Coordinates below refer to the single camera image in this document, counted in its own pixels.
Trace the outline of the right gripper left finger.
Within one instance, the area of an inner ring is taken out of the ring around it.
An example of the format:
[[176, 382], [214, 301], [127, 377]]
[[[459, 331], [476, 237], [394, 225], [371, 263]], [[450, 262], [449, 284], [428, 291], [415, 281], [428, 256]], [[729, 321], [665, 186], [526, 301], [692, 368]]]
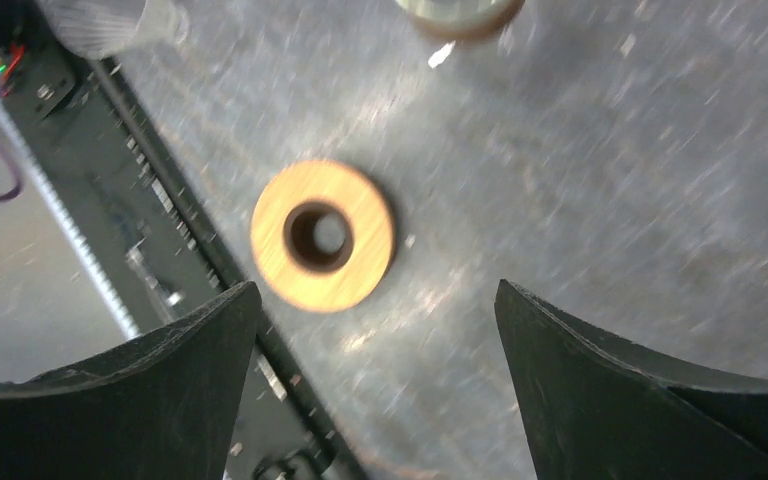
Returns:
[[187, 316], [23, 383], [0, 383], [0, 479], [220, 479], [261, 297]]

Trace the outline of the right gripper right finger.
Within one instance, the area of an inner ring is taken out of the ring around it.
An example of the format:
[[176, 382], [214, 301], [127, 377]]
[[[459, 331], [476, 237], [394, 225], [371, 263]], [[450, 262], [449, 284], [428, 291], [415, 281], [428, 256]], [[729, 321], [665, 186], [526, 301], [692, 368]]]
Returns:
[[540, 479], [768, 479], [768, 380], [649, 349], [509, 281], [495, 319]]

